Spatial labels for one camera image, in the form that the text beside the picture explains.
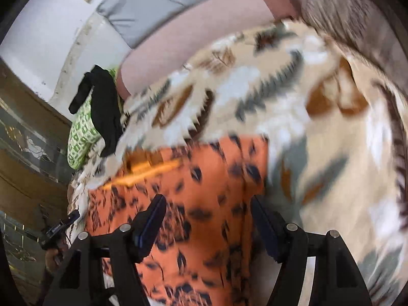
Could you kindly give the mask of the brown striped fuzzy blanket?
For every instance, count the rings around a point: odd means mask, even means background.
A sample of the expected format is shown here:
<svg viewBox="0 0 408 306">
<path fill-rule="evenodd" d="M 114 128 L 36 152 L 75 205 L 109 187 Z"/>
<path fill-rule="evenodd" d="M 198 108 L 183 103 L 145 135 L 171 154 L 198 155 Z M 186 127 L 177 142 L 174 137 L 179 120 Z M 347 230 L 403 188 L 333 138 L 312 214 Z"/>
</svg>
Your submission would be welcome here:
<svg viewBox="0 0 408 306">
<path fill-rule="evenodd" d="M 407 10 L 398 0 L 293 0 L 301 18 L 373 62 L 407 92 Z"/>
</svg>

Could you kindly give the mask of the brown wooden glass-panel wardrobe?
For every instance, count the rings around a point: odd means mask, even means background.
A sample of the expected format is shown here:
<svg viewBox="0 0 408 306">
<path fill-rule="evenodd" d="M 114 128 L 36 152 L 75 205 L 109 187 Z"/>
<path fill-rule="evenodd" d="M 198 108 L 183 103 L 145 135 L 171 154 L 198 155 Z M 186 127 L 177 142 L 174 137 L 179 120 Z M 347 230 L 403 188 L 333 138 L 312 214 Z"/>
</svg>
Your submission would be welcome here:
<svg viewBox="0 0 408 306">
<path fill-rule="evenodd" d="M 22 298 L 40 294 L 42 229 L 66 215 L 70 123 L 1 63 L 1 236 Z"/>
</svg>

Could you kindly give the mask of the orange black floral garment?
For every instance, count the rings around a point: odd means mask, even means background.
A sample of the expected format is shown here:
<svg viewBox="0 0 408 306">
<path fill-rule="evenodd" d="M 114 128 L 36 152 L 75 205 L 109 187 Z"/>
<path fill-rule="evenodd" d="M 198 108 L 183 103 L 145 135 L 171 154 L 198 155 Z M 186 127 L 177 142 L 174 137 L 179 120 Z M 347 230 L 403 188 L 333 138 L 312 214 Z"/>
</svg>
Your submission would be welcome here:
<svg viewBox="0 0 408 306">
<path fill-rule="evenodd" d="M 163 305 L 248 305 L 250 199 L 264 190 L 268 141 L 230 135 L 162 148 L 160 155 L 178 166 L 132 185 L 89 191 L 86 230 L 111 233 L 163 195 L 162 226 L 150 255 L 137 266 L 148 299 Z"/>
</svg>

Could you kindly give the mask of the beige leaf-patterned fleece blanket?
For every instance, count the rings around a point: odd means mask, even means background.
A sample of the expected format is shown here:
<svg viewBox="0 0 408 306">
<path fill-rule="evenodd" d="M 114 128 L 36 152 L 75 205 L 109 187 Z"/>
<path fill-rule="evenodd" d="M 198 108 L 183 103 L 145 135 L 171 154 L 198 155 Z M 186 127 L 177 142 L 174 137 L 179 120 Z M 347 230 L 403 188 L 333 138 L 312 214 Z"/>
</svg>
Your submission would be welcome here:
<svg viewBox="0 0 408 306">
<path fill-rule="evenodd" d="M 261 136 L 266 205 L 304 231 L 338 231 L 374 305 L 407 284 L 407 98 L 325 34 L 280 21 L 224 37 L 130 96 L 121 121 L 115 152 L 93 138 L 73 180 L 69 240 L 87 231 L 89 191 L 178 166 L 160 149 Z M 248 305 L 268 302 L 277 272 L 253 222 Z"/>
</svg>

